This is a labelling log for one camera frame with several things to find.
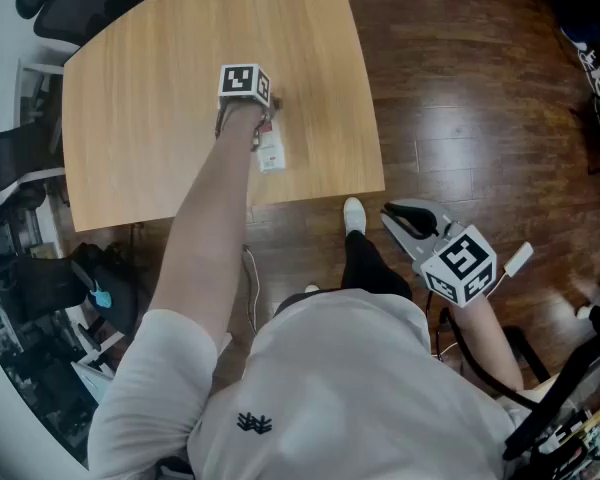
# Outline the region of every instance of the wall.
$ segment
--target wall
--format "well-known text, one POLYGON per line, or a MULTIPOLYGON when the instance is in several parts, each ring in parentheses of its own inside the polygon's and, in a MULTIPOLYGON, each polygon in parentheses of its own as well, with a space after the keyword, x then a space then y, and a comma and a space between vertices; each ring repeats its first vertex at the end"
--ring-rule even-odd
MULTIPOLYGON (((13 125, 15 69, 18 58, 45 56, 21 19, 15 0, 0 0, 0 131, 13 125)), ((5 480, 81 480, 86 470, 36 419, 0 367, 0 475, 5 480)))

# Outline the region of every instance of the dark wooden floor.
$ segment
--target dark wooden floor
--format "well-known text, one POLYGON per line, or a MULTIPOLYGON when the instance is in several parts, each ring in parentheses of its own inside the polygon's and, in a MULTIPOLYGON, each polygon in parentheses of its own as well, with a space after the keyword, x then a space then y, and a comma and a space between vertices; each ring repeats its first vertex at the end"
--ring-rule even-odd
MULTIPOLYGON (((406 255, 382 229, 379 210, 391 199, 447 203, 474 223, 502 265, 523 241, 535 254, 492 303, 503 325, 518 325, 557 372, 590 332, 576 320, 600 280, 600 177, 587 176, 587 153, 569 108, 589 94, 584 73, 567 60, 542 0, 350 0, 362 43, 380 133, 387 190, 360 196, 368 236, 386 261, 426 292, 406 255)), ((563 46, 570 53, 571 47, 563 46)), ((258 262, 260 321, 310 282, 339 284, 344 265, 345 198, 254 207, 248 244, 258 262)), ((143 260, 158 267, 169 221, 146 223, 143 260)), ((68 245, 105 243, 124 229, 76 235, 68 245)), ((442 301, 434 299, 430 327, 442 301)), ((248 353, 250 335, 239 298, 232 321, 232 366, 248 353)), ((443 337, 443 343, 450 342, 443 337)))

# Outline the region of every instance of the black pants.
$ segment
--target black pants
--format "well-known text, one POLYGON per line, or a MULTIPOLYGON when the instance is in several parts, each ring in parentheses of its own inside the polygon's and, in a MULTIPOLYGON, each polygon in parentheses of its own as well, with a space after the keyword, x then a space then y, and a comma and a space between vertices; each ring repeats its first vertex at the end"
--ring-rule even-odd
MULTIPOLYGON (((342 274, 341 290, 362 288, 369 293, 392 293, 411 300, 409 284, 384 262, 378 249, 359 231, 352 231, 345 240, 347 263, 342 274)), ((286 299, 276 314, 292 304, 318 293, 334 290, 318 290, 311 293, 296 293, 286 299)))

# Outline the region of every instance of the wooden table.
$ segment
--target wooden table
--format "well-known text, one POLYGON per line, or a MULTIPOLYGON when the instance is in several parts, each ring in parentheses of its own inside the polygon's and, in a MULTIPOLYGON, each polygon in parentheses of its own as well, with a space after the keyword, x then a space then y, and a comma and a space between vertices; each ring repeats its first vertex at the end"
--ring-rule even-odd
POLYGON ((283 100, 287 162, 253 159, 250 204, 384 189, 348 0, 147 0, 65 66, 76 230, 174 216, 214 143, 220 67, 249 62, 283 100))

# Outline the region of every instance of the white t-shirt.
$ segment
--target white t-shirt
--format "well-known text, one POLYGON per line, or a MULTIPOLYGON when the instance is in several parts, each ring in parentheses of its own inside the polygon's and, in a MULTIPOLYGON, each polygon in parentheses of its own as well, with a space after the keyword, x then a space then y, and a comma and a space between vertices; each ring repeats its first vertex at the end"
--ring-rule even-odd
POLYGON ((258 333, 242 379, 208 398, 216 354, 192 320, 147 313, 93 419, 94 478, 144 478, 184 450, 197 480, 505 475, 512 419, 431 357, 424 314, 402 297, 294 304, 258 333))

